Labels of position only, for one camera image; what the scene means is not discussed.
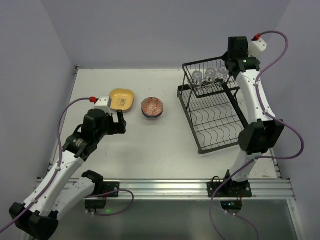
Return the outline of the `clear glass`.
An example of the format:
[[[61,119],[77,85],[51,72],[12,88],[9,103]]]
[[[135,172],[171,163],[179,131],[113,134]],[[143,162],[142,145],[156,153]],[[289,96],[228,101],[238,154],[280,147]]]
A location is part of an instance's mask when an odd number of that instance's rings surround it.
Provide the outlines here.
[[[212,84],[215,82],[217,70],[213,67],[207,68],[204,73],[204,83]]]
[[[199,70],[195,70],[192,72],[190,86],[192,88],[197,88],[202,86],[203,81],[203,73]]]
[[[229,72],[225,65],[220,65],[217,68],[216,78],[222,81],[226,81],[229,78]]]

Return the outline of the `yellow panda plate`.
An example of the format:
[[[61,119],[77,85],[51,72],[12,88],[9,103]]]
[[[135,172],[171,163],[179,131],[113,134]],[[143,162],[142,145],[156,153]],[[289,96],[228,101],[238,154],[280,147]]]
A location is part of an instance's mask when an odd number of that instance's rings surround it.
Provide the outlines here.
[[[111,99],[111,110],[128,112],[133,105],[135,94],[129,89],[116,88],[109,93],[109,97]]]

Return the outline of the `blue lattice red-white bowl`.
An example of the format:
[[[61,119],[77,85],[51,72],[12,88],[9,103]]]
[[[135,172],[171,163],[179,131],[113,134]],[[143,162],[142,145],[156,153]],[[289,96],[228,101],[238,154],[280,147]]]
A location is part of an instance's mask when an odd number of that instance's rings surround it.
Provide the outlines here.
[[[146,117],[147,119],[155,120],[155,119],[158,119],[162,114],[158,114],[158,115],[151,116],[151,115],[148,115],[148,114],[145,114],[144,112],[142,112],[142,115],[143,115],[144,117]]]

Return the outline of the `orange blue patterned bowl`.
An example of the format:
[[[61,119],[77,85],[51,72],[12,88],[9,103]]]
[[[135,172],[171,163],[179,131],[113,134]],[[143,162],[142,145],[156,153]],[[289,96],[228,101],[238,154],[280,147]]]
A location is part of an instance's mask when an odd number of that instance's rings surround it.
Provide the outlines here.
[[[147,97],[141,103],[141,111],[147,115],[156,116],[163,113],[164,104],[157,97]]]

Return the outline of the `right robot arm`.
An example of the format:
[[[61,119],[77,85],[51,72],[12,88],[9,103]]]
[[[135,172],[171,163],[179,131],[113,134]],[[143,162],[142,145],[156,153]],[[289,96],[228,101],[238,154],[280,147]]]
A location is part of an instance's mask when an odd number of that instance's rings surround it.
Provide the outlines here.
[[[279,139],[284,125],[273,120],[274,116],[266,98],[262,83],[257,79],[260,61],[249,53],[249,43],[245,36],[228,38],[227,52],[222,57],[226,69],[239,86],[248,113],[248,126],[240,132],[238,142],[240,152],[230,168],[229,174],[234,182],[249,179],[257,157],[267,153]]]

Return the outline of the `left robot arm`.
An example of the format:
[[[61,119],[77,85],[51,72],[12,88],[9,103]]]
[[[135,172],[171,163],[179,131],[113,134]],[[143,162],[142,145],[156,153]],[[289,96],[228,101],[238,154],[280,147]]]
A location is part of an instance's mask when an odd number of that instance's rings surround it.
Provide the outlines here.
[[[63,191],[73,174],[97,150],[107,135],[125,134],[127,122],[117,110],[118,121],[101,109],[91,109],[65,144],[59,158],[35,191],[23,203],[15,202],[9,209],[14,224],[37,240],[48,240],[58,228],[62,216],[86,197],[103,197],[104,178],[88,170],[67,191]]]

